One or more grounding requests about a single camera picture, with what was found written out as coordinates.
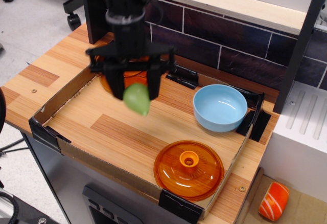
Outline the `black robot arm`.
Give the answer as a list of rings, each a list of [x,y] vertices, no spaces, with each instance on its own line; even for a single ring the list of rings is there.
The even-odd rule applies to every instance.
[[[109,44],[86,50],[90,71],[105,76],[112,94],[122,100],[125,91],[124,73],[145,71],[149,99],[159,95],[163,73],[175,69],[173,46],[151,42],[145,32],[145,7],[151,0],[105,0],[106,22],[114,40]]]

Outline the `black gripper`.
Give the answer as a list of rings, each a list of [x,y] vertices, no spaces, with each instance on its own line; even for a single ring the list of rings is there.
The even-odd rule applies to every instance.
[[[125,71],[147,71],[150,100],[159,95],[162,73],[174,69],[175,48],[151,42],[146,37],[144,21],[112,24],[114,40],[109,44],[88,49],[90,71],[103,73],[112,94],[123,100]]]

